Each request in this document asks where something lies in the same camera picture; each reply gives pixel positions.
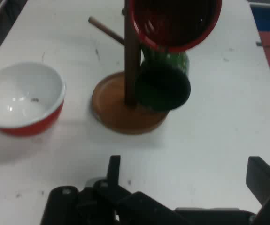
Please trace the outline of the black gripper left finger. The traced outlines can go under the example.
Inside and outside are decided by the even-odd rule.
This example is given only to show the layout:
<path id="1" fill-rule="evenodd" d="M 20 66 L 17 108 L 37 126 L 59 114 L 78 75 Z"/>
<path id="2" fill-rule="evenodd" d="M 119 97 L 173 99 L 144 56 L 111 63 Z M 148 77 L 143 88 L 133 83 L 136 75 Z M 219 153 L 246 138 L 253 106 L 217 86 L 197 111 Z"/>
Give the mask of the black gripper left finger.
<path id="1" fill-rule="evenodd" d="M 118 184 L 119 155 L 109 159 L 107 175 L 93 187 L 54 188 L 48 197 L 42 225 L 185 225 L 187 220 L 142 192 Z"/>

